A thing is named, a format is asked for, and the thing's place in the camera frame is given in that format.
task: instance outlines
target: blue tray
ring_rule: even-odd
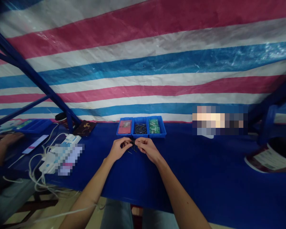
[[[136,123],[138,124],[146,124],[146,128],[147,128],[147,134],[140,134],[140,135],[137,135],[134,133],[134,129],[136,127]],[[137,118],[133,118],[133,126],[132,126],[132,129],[131,129],[131,134],[134,138],[139,138],[139,137],[147,137],[148,138],[148,124],[147,124],[147,118],[146,117],[137,117]]]
[[[151,134],[149,132],[149,120],[150,119],[158,119],[158,123],[159,123],[159,127],[160,127],[160,134]],[[164,127],[162,116],[149,116],[149,117],[147,117],[146,122],[147,122],[147,132],[148,132],[149,138],[165,138],[166,130]]]
[[[30,123],[22,127],[21,129],[15,129],[15,132],[39,134],[45,130],[53,122],[50,119],[30,119]]]
[[[120,127],[120,122],[121,122],[122,120],[131,120],[131,129],[130,129],[131,131],[130,131],[129,134],[118,134],[118,132],[119,132],[119,127]],[[118,126],[118,129],[117,129],[117,136],[121,136],[121,137],[131,137],[131,132],[132,132],[132,129],[133,129],[133,118],[132,118],[132,117],[121,118],[121,119],[120,119],[120,122],[119,122],[119,126]]]

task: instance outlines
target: power strip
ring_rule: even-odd
[[[81,139],[82,139],[81,136],[68,134],[66,139],[61,144],[74,145],[74,144],[77,144]],[[55,146],[53,146],[51,150],[49,151],[49,153],[47,153],[47,155],[42,158],[44,163],[39,167],[39,171],[41,171],[42,173],[54,174],[55,168],[58,165],[57,157],[59,157],[59,160],[61,162],[61,161],[64,161],[68,157],[68,154],[67,152],[64,154],[61,154],[60,152],[60,155],[57,155]]]

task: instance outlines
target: blue plastic bin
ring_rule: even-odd
[[[39,134],[44,131],[53,122],[50,119],[30,119],[30,123],[22,127],[21,129],[15,129],[15,132]]]
[[[134,129],[135,129],[135,127],[136,127],[136,123],[137,123],[137,124],[146,124],[147,134],[136,135],[136,134],[134,133]],[[132,126],[132,129],[131,129],[131,133],[132,133],[132,136],[133,136],[134,138],[139,138],[139,137],[147,137],[147,138],[148,138],[148,124],[147,124],[147,118],[146,118],[146,117],[133,118],[133,126]]]
[[[130,133],[129,133],[129,134],[118,134],[118,132],[119,132],[119,127],[120,127],[120,122],[121,122],[122,120],[131,120],[131,129],[130,129]],[[120,119],[120,122],[119,122],[119,126],[118,126],[118,129],[117,129],[117,136],[121,136],[121,138],[122,138],[122,137],[131,137],[131,136],[132,136],[132,135],[131,135],[131,132],[132,132],[132,129],[133,129],[133,118],[132,118],[132,117],[121,118],[121,119]]]
[[[149,132],[149,120],[150,119],[158,119],[158,123],[159,123],[159,127],[160,127],[160,134],[151,134]],[[149,117],[147,117],[147,128],[148,128],[149,138],[165,138],[165,136],[166,136],[166,130],[164,127],[162,116],[149,116]]]

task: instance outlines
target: striped tarp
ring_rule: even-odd
[[[286,1],[3,1],[0,32],[82,120],[191,122],[193,105],[251,109],[286,80]],[[0,118],[43,96],[0,60]]]

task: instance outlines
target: floor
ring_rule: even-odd
[[[49,217],[49,216],[53,216],[53,215],[58,215],[58,214],[69,211],[71,209],[72,205],[74,204],[74,202],[76,201],[76,199],[79,197],[79,195],[80,195],[80,193],[77,193],[75,191],[70,192],[68,195],[65,196],[65,198],[59,199],[56,206],[36,211],[31,216],[30,221]],[[54,196],[52,196],[52,195],[41,196],[41,200],[47,200],[47,199],[51,199],[51,198],[54,198]],[[105,205],[105,203],[106,203],[106,198],[101,197],[99,200],[99,204]],[[133,208],[132,212],[134,215],[142,215],[142,209]],[[101,226],[103,213],[104,213],[104,211],[102,211],[102,210],[100,210],[100,211],[95,210],[86,228],[99,229]],[[8,219],[6,224],[18,223],[27,214],[28,214],[28,212],[16,213]],[[61,216],[61,217],[57,217],[57,218],[53,218],[53,219],[48,219],[48,220],[45,220],[42,222],[38,222],[38,223],[35,223],[33,225],[23,226],[21,229],[29,229],[29,228],[30,229],[58,229],[63,220],[64,220],[64,217]],[[225,227],[225,226],[221,226],[221,225],[217,225],[217,224],[210,223],[210,225],[211,225],[212,229],[229,229],[229,227]]]

